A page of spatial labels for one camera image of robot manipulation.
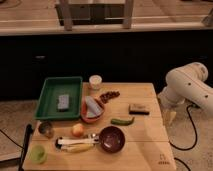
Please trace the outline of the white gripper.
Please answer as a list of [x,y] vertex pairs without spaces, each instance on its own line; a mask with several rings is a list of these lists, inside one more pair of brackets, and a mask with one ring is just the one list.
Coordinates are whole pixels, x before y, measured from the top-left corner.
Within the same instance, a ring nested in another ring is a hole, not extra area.
[[166,114],[165,125],[169,126],[172,124],[173,120],[176,117],[176,112],[173,111],[176,105],[168,101],[164,97],[159,97],[159,104],[163,114]]

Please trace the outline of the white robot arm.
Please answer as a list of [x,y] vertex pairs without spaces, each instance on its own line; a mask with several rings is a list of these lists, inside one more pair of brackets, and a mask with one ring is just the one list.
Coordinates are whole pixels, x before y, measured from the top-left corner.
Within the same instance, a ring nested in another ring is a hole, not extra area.
[[175,108],[185,100],[213,114],[213,88],[205,84],[207,78],[208,69],[199,62],[174,68],[166,74],[166,86],[157,95],[165,126],[172,123],[177,114]]

